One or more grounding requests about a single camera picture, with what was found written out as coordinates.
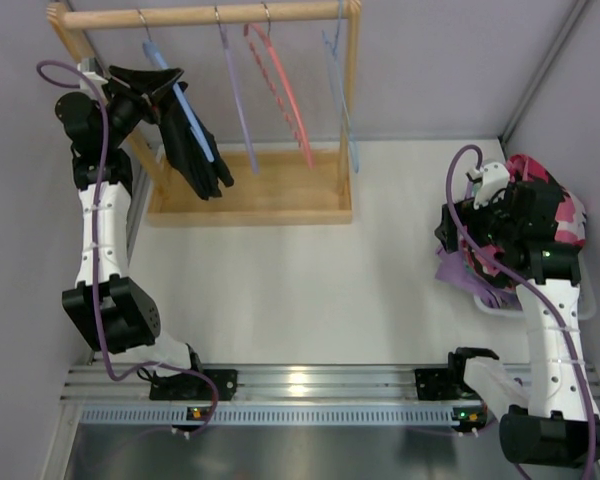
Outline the blue plastic hanger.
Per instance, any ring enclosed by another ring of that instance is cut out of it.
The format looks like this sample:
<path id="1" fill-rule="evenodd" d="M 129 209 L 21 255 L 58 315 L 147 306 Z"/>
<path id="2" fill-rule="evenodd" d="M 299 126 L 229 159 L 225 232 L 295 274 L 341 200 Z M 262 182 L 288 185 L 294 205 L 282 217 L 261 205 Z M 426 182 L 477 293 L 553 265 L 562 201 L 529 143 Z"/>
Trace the blue plastic hanger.
<path id="1" fill-rule="evenodd" d="M 139 8 L 137 8 L 136 11 L 147 35 L 147 39 L 143 42 L 143 52 L 145 57 L 151 62 L 151 65 L 153 67 L 156 67 L 161 70 L 166 70 L 168 68 L 168 65 L 158 46 L 152 39 L 148 23 L 144 14 Z M 189 129 L 193 134 L 194 139 L 198 142 L 199 146 L 201 147 L 202 152 L 206 157 L 206 160 L 209 163 L 213 163 L 215 160 L 214 154 L 211 150 L 209 142 L 206 139 L 205 134 L 203 133 L 201 124 L 199 123 L 193 109 L 191 108 L 188 100 L 185 97 L 184 90 L 178 84 L 174 85 L 172 89 L 174 91 L 176 100 L 184 113 L 186 121 L 189 124 Z"/>

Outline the black trousers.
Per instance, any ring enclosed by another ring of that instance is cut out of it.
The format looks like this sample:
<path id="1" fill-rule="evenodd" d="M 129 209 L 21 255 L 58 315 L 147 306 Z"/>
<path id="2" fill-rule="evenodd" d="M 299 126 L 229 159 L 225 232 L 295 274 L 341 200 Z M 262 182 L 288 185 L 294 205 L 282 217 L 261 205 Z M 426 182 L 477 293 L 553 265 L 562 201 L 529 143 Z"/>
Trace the black trousers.
<path id="1" fill-rule="evenodd" d="M 171 92 L 160 103 L 161 121 L 158 125 L 167 160 L 192 187 L 201 200 L 221 198 L 220 183 L 230 188 L 234 179 L 221 157 L 215 137 L 201 124 L 213 159 L 209 162 L 202 146 L 195 139 L 182 106 Z"/>

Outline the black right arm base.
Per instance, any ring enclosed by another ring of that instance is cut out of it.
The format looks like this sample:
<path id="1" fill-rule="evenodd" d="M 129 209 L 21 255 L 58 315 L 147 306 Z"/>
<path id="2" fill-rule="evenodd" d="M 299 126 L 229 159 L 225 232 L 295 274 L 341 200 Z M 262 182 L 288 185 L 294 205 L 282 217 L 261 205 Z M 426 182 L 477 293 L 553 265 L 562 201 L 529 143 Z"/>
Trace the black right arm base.
<path id="1" fill-rule="evenodd" d="M 419 368 L 414 375 L 421 401 L 451 401 L 462 396 L 456 375 L 448 368 Z"/>

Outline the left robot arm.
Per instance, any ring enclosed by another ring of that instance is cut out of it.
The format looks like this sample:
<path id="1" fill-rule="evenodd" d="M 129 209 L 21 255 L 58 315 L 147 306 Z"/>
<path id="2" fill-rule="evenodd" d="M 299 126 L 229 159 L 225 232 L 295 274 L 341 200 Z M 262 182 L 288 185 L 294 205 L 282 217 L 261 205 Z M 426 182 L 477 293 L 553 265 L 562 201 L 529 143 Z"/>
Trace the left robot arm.
<path id="1" fill-rule="evenodd" d="M 132 351 L 137 368 L 153 370 L 157 384 L 201 377 L 197 354 L 163 330 L 156 303 L 131 279 L 127 245 L 133 173 L 122 144 L 140 122 L 160 121 L 182 72 L 113 67 L 97 86 L 79 69 L 72 71 L 81 82 L 60 97 L 54 113 L 71 141 L 83 241 L 75 284 L 63 291 L 62 307 L 105 361 Z"/>

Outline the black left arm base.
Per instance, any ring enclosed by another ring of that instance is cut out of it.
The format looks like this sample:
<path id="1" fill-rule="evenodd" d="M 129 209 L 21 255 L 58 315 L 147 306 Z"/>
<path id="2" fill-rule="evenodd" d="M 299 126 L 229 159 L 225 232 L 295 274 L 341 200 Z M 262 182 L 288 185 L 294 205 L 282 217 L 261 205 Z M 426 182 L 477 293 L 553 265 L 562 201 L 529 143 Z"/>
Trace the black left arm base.
<path id="1" fill-rule="evenodd" d="M 220 401 L 231 400 L 237 390 L 238 372 L 235 369 L 207 369 L 203 374 L 215 385 Z M 138 377 L 151 385 L 149 398 L 156 401 L 205 401 L 213 399 L 208 382 L 185 373 L 168 377 L 158 376 L 144 369 Z"/>

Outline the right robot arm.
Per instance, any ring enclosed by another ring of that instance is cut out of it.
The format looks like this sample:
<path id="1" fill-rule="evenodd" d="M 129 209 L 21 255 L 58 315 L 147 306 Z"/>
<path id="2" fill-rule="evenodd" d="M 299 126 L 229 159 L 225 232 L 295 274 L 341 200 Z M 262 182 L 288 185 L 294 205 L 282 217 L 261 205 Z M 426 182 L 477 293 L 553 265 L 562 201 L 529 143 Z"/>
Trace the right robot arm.
<path id="1" fill-rule="evenodd" d="M 600 414 L 586 378 L 579 329 L 580 252 L 586 213 L 554 180 L 476 180 L 446 201 L 435 231 L 442 250 L 472 274 L 513 291 L 526 321 L 531 388 L 493 353 L 466 361 L 463 382 L 498 422 L 505 458 L 517 465 L 579 469 L 600 459 Z"/>

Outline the purple plastic hanger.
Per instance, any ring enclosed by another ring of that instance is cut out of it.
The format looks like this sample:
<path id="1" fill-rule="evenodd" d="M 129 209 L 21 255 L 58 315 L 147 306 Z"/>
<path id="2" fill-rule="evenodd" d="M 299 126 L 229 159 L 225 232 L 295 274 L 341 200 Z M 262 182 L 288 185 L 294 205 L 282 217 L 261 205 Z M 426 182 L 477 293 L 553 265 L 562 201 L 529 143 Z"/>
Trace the purple plastic hanger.
<path id="1" fill-rule="evenodd" d="M 217 5 L 214 6 L 214 17 L 215 17 L 215 21 L 216 21 L 216 24 L 218 26 L 218 30 L 220 33 L 222 48 L 223 48 L 225 61 L 226 61 L 226 65 L 227 65 L 227 71 L 229 74 L 229 79 L 230 79 L 230 84 L 231 84 L 234 102 L 235 102 L 235 106 L 236 106 L 236 111 L 237 111 L 241 131 L 242 131 L 244 145 L 245 145 L 246 152 L 248 155 L 250 167 L 254 174 L 258 174 L 260 172 L 259 163 L 257 160 L 257 156 L 255 153 L 253 142 L 251 140 L 248 124 L 246 121 L 246 116 L 245 116 L 245 112 L 244 112 L 242 96 L 241 96 L 241 91 L 240 91 L 240 84 L 239 84 L 239 81 L 238 81 L 238 78 L 236 75 L 234 58 L 233 58 L 232 51 L 231 51 L 227 27 L 225 24 L 223 24 L 221 22 L 220 13 L 219 13 L 219 9 L 218 9 Z"/>

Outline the pink plastic hanger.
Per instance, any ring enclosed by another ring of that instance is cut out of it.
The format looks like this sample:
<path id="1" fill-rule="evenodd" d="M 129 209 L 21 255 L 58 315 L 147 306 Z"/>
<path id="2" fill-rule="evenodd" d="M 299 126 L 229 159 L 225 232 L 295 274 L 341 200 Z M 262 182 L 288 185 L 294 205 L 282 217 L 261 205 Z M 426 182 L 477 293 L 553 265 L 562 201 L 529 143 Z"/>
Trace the pink plastic hanger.
<path id="1" fill-rule="evenodd" d="M 243 37 L 284 121 L 298 144 L 308 168 L 313 169 L 315 160 L 304 119 L 286 70 L 270 38 L 271 14 L 264 1 L 261 1 L 260 4 L 266 17 L 267 31 L 264 31 L 261 26 L 255 23 L 245 23 Z"/>

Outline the purple garment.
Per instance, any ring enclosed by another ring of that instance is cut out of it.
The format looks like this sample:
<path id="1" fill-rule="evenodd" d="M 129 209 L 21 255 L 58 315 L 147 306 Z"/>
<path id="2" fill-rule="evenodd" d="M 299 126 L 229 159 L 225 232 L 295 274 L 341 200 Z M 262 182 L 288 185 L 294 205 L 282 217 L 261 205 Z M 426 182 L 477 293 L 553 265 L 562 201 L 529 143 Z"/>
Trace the purple garment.
<path id="1" fill-rule="evenodd" d="M 520 306 L 521 304 L 510 283 L 510 278 L 499 270 L 485 264 L 481 257 L 462 248 L 453 253 L 447 253 L 439 245 L 436 255 L 440 261 L 435 278 L 450 284 L 473 296 L 479 295 L 484 302 L 506 303 Z"/>

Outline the pink camouflage garment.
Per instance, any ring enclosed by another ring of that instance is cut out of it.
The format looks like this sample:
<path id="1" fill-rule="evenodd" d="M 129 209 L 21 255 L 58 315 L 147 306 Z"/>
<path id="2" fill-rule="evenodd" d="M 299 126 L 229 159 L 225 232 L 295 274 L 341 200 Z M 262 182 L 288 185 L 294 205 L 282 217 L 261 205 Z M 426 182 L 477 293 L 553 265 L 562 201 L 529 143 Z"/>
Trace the pink camouflage garment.
<path id="1" fill-rule="evenodd" d="M 504 218 L 496 230 L 497 244 L 504 256 L 481 253 L 464 240 L 466 249 L 485 264 L 510 278 L 515 289 L 520 283 L 492 260 L 518 276 L 543 285 L 548 279 L 566 280 L 576 286 L 581 281 L 579 254 L 586 242 L 586 212 L 582 202 L 561 185 L 538 161 L 515 155 L 505 163 L 510 181 L 499 198 L 504 200 Z"/>

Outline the wooden clothes rack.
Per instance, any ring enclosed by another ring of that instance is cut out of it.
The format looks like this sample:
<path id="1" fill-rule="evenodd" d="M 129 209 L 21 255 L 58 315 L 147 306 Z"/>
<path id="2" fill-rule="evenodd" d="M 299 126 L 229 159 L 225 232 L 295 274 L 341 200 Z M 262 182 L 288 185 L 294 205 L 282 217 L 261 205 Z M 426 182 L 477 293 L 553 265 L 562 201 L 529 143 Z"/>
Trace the wooden clothes rack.
<path id="1" fill-rule="evenodd" d="M 268 6 L 272 22 L 337 20 L 338 2 L 276 3 Z M 266 21 L 261 4 L 225 5 L 219 9 L 225 25 L 259 24 Z M 148 27 L 199 26 L 216 24 L 214 7 L 141 9 Z M 351 113 L 357 64 L 361 4 L 344 1 L 347 20 L 344 75 L 346 105 Z M 95 52 L 86 38 L 88 30 L 140 28 L 136 10 L 74 12 L 64 3 L 51 3 L 46 16 L 75 61 Z M 153 155 L 139 129 L 127 137 L 134 155 L 154 184 L 147 219 L 156 227 L 222 227 L 277 225 L 336 225 L 352 221 L 350 174 L 344 129 L 340 126 L 337 149 L 311 147 L 315 166 L 309 169 L 299 148 L 256 152 L 258 174 L 247 171 L 245 151 L 226 151 L 223 156 L 236 175 L 237 184 L 220 200 L 197 200 L 183 176 L 172 168 L 166 155 Z"/>

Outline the white laundry basket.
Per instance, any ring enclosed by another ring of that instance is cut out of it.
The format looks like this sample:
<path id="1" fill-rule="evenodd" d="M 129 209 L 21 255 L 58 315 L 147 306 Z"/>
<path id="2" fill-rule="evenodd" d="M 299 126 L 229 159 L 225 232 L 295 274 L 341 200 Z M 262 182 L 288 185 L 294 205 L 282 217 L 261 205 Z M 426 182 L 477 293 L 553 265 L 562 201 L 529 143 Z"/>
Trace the white laundry basket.
<path id="1" fill-rule="evenodd" d="M 476 307 L 493 316 L 505 318 L 523 318 L 523 312 L 520 306 L 506 303 L 495 303 L 494 297 L 491 302 L 484 302 L 479 295 L 474 296 Z M 583 276 L 580 284 L 580 294 L 578 299 L 578 315 L 580 320 L 591 320 L 597 312 L 597 303 L 592 290 L 590 280 Z"/>

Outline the aluminium mounting rail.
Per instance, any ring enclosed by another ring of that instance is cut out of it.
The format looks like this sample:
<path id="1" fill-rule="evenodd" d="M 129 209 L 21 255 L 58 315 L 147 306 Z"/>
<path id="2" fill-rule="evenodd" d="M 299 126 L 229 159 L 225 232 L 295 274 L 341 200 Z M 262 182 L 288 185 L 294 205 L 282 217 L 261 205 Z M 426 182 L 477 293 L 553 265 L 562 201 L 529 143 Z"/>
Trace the aluminium mounting rail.
<path id="1" fill-rule="evenodd" d="M 233 402 L 409 402 L 416 401 L 414 370 L 444 365 L 216 365 L 235 369 Z M 60 398 L 66 402 L 139 403 L 149 399 L 150 384 L 133 374 L 116 382 L 104 365 L 69 370 Z"/>

